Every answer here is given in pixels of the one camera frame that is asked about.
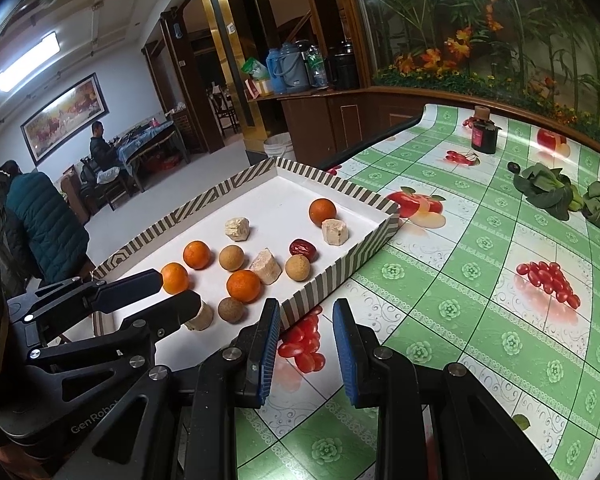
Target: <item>blue thermos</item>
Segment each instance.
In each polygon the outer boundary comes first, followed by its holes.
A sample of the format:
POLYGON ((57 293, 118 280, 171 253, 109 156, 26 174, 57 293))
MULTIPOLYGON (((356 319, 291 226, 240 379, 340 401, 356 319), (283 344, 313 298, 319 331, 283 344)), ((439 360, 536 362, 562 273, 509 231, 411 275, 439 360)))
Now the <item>blue thermos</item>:
POLYGON ((271 87, 276 94, 286 94, 286 84, 285 80, 276 75, 276 72, 280 72, 280 67, 278 66, 278 59, 280 58, 280 50, 277 48, 270 48, 269 55, 265 60, 267 65, 267 70, 269 70, 269 77, 271 80, 271 87))
POLYGON ((311 88, 302 53, 295 45, 283 43, 274 74, 285 81, 286 92, 304 92, 311 88))

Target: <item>fluorescent light panel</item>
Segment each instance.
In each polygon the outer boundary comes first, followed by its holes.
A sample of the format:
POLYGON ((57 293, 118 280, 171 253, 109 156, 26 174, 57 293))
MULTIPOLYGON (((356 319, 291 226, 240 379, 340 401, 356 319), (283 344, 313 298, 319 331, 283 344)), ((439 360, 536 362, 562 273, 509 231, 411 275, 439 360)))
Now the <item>fluorescent light panel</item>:
POLYGON ((0 72, 0 90, 9 92, 47 59, 60 52, 56 34, 52 32, 40 43, 15 61, 7 70, 0 72))

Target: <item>teal puffer jacket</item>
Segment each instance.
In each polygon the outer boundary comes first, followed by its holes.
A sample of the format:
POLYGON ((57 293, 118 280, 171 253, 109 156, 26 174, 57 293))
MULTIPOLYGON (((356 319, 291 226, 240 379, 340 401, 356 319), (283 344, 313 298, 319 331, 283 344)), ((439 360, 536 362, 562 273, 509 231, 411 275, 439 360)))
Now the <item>teal puffer jacket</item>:
POLYGON ((47 283, 72 277, 84 262, 89 234, 44 173, 14 177, 6 206, 22 222, 47 283))

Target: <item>red date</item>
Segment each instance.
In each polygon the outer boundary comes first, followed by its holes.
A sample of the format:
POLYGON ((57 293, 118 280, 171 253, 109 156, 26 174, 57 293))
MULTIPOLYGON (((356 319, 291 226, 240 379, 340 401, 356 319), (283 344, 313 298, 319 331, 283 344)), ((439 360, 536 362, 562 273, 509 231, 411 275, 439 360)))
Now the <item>red date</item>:
POLYGON ((302 256, 306 257, 307 260, 312 262, 315 258, 317 250, 306 240, 302 240, 302 238, 296 238, 296 240, 291 242, 291 245, 289 245, 289 252, 291 254, 302 254, 302 256))

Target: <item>round brown fruit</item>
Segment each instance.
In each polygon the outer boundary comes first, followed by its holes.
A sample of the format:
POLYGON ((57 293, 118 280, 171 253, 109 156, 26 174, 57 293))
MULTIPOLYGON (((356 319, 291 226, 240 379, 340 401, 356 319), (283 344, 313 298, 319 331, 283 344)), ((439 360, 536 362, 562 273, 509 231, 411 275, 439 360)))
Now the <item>round brown fruit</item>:
POLYGON ((260 293, 260 279, 252 270, 236 270, 226 280, 226 291, 234 300, 249 303, 260 293))
POLYGON ((184 248, 182 259, 192 269, 204 269, 211 259, 211 251, 204 242, 195 240, 184 248))
POLYGON ((309 218, 318 227, 322 227, 325 220, 336 218, 336 206, 327 198, 314 200, 309 206, 309 218))
POLYGON ((244 262, 244 251, 237 245, 227 245, 218 254, 218 262, 225 270, 238 270, 244 262))
POLYGON ((178 294, 189 288, 189 273, 177 263, 166 264, 160 271, 162 288, 168 294, 178 294))
POLYGON ((306 256, 294 254, 286 261, 285 272, 295 282, 304 282, 309 277, 311 264, 306 256))
POLYGON ((224 298, 218 303, 218 316, 227 323, 238 323, 244 315, 244 305, 234 298, 224 298))

